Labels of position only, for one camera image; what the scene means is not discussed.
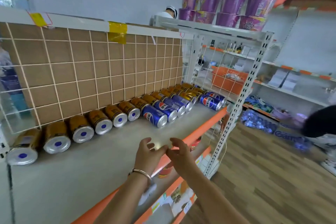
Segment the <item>stacked purple cup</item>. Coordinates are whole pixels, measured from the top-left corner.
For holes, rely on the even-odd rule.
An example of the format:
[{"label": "stacked purple cup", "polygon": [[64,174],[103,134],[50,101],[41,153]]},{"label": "stacked purple cup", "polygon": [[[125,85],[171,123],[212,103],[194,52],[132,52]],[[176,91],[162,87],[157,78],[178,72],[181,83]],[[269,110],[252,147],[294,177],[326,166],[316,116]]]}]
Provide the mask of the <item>stacked purple cup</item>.
[{"label": "stacked purple cup", "polygon": [[199,0],[183,0],[182,8],[178,10],[179,20],[194,21],[198,2]]},{"label": "stacked purple cup", "polygon": [[217,13],[216,25],[236,27],[239,12],[245,0],[222,0],[220,12]]},{"label": "stacked purple cup", "polygon": [[212,24],[220,1],[221,0],[201,0],[200,8],[196,11],[195,22]]},{"label": "stacked purple cup", "polygon": [[239,28],[262,31],[276,0],[248,0],[246,13],[240,17]]}]

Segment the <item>left hand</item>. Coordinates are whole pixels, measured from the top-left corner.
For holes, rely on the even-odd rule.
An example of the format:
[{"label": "left hand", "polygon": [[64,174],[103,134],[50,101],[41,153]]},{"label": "left hand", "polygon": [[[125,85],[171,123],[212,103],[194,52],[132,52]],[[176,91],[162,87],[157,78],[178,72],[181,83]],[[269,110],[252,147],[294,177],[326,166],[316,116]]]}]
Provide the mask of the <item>left hand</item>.
[{"label": "left hand", "polygon": [[155,150],[154,144],[149,143],[152,139],[150,137],[144,138],[140,141],[140,145],[135,157],[135,169],[140,169],[151,176],[157,167],[161,157],[166,153],[168,145],[162,146]]}]

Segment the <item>pepsi logo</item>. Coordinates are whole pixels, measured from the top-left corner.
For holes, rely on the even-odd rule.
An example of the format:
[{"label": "pepsi logo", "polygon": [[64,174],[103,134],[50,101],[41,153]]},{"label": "pepsi logo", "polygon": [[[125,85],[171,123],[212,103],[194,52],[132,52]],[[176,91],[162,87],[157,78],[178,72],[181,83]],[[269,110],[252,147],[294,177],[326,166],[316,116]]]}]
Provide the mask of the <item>pepsi logo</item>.
[{"label": "pepsi logo", "polygon": [[205,98],[203,98],[202,103],[203,103],[203,105],[205,105],[206,107],[212,107],[213,104],[214,104],[213,99],[210,98],[210,97],[205,97]]},{"label": "pepsi logo", "polygon": [[160,103],[159,103],[159,108],[160,108],[161,110],[166,110],[167,107],[168,107],[168,105],[166,105],[165,103],[163,103],[163,102],[160,102]]},{"label": "pepsi logo", "polygon": [[147,120],[151,120],[151,118],[153,117],[153,115],[150,112],[145,112],[143,115]]},{"label": "pepsi logo", "polygon": [[210,93],[209,96],[213,97],[213,98],[219,98],[219,95],[216,93]]}]

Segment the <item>blue can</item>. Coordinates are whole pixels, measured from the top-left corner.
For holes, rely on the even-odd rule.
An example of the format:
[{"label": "blue can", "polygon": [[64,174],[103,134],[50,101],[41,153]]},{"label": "blue can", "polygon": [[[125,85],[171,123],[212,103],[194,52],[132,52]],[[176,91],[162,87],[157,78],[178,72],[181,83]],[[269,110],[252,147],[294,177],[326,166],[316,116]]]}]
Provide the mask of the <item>blue can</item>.
[{"label": "blue can", "polygon": [[211,96],[212,98],[219,99],[222,102],[222,105],[225,104],[225,97],[223,97],[222,95],[217,94],[217,93],[212,92],[212,91],[208,91],[207,95]]},{"label": "blue can", "polygon": [[164,102],[157,101],[153,105],[156,109],[163,112],[168,117],[168,122],[172,122],[177,118],[177,111],[170,105],[165,104]]},{"label": "blue can", "polygon": [[164,125],[166,125],[168,120],[167,115],[150,104],[142,107],[141,114],[144,118],[149,120],[154,126],[157,126],[158,128],[162,128]]},{"label": "blue can", "polygon": [[162,102],[173,107],[177,111],[178,117],[181,117],[186,112],[186,107],[184,106],[184,104],[174,101],[171,98],[166,97],[162,100]]},{"label": "blue can", "polygon": [[190,101],[188,101],[187,99],[183,97],[180,97],[179,95],[174,94],[171,96],[171,99],[183,104],[187,112],[189,112],[191,108],[193,107],[193,104]]},{"label": "blue can", "polygon": [[202,95],[199,102],[215,111],[218,111],[222,107],[222,101],[209,95]]}]

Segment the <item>yellow tape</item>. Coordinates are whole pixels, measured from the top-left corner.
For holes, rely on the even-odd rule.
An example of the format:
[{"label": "yellow tape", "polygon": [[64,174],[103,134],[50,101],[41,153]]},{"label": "yellow tape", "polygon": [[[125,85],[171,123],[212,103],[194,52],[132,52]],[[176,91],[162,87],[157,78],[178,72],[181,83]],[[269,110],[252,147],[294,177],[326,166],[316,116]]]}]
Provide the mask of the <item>yellow tape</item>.
[{"label": "yellow tape", "polygon": [[40,13],[31,13],[29,15],[36,26],[43,27],[48,25]]},{"label": "yellow tape", "polygon": [[109,41],[126,44],[127,24],[112,21],[108,23],[110,25],[110,31],[107,33]]}]

